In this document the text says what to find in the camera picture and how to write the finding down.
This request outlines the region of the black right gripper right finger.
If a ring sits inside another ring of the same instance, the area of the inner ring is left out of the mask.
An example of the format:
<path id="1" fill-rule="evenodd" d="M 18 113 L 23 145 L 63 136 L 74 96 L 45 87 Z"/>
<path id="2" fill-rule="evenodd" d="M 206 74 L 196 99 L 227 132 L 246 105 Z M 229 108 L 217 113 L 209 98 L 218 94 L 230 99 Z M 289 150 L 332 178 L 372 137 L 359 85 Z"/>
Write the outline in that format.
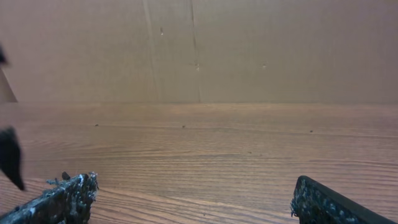
<path id="1" fill-rule="evenodd" d="M 396 224 L 306 175 L 297 179 L 290 209 L 300 224 Z"/>

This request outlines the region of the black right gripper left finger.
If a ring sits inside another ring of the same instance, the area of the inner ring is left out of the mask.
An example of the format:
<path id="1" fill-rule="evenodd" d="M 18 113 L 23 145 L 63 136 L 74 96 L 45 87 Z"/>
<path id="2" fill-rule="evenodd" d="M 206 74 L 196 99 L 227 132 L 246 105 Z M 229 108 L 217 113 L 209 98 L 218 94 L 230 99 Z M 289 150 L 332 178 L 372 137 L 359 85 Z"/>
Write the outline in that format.
<path id="1" fill-rule="evenodd" d="M 1 215 L 1 223 L 88 223 L 96 201 L 97 173 L 79 174 L 68 180 L 48 180 L 54 188 L 10 212 Z"/>

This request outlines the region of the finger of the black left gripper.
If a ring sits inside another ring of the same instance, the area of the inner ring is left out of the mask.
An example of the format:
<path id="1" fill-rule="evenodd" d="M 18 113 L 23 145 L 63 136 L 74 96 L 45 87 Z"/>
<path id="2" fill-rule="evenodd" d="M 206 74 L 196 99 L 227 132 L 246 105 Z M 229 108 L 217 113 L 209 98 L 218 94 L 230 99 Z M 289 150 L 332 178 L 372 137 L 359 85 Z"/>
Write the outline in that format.
<path id="1" fill-rule="evenodd" d="M 19 190 L 25 190 L 21 176 L 21 147 L 12 127 L 1 130 L 1 171 Z"/>

